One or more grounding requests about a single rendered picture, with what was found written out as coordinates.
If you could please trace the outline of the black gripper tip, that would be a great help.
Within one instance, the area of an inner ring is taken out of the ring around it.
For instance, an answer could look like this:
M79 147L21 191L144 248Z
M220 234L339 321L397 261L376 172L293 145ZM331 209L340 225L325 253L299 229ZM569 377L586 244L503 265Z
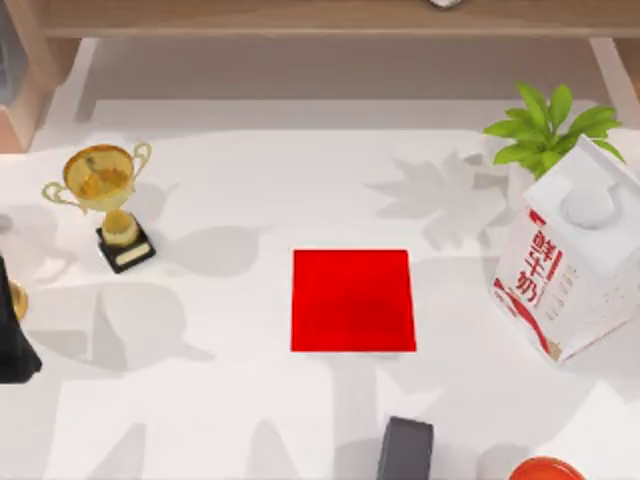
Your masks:
M25 384L42 369L42 361L23 333L0 255L0 384Z

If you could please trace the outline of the white and red milk carton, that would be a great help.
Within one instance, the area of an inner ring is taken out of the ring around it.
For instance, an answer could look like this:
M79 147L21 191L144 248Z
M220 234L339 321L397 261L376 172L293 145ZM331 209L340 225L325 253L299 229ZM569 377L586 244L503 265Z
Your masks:
M561 363L640 315L640 180L582 136L523 198L491 291Z

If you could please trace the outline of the dark grey box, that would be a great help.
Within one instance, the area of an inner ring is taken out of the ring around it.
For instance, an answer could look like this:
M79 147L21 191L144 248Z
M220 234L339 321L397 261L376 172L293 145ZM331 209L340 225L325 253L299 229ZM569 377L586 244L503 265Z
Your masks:
M376 480L430 480L434 427L392 416L385 427Z

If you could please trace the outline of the green leafy plant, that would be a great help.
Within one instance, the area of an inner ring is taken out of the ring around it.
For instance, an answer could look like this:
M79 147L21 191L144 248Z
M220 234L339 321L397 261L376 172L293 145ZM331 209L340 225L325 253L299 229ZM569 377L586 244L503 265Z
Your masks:
M522 107L505 111L506 118L483 129L483 133L511 141L493 156L496 166L517 164L530 172L536 180L543 177L564 158L580 138L590 139L596 146L612 154L619 161L624 157L609 141L609 131L621 126L616 109L595 105L570 120L573 94L565 85L558 85L550 97L536 87L519 82L518 93Z

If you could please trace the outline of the wooden shelf unit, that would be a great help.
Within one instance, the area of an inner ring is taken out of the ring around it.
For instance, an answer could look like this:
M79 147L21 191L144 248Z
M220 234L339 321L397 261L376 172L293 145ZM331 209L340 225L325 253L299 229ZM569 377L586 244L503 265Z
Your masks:
M0 0L29 77L0 101L0 152L26 151L83 38L148 36L506 36L614 40L640 97L640 0Z

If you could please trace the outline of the small gold object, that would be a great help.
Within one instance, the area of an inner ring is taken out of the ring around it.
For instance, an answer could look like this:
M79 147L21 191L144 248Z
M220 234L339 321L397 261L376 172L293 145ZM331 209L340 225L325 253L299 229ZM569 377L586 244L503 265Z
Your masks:
M19 322L21 322L28 310L29 298L26 290L16 281L10 280L9 287L13 309Z

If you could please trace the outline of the gold trophy with black base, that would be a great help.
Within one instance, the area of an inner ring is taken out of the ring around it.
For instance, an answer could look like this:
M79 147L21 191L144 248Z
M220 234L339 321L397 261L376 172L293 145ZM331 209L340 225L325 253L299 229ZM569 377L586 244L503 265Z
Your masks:
M137 144L132 152L111 144L92 145L65 163L61 183L49 182L41 190L42 197L54 204L104 215L96 229L98 247L116 274L156 254L137 218L123 209L151 154L152 147L146 142Z

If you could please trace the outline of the flat red square mat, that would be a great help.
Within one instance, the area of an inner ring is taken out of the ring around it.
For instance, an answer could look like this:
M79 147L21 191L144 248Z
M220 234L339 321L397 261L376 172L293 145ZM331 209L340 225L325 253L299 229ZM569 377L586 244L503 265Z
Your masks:
M403 249L296 249L291 350L417 350L409 254Z

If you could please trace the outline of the orange round object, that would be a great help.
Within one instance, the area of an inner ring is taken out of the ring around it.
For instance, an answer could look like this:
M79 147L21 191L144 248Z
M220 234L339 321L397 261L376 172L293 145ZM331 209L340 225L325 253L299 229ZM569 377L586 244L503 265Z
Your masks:
M587 480L572 465L554 457L537 456L521 462L508 480Z

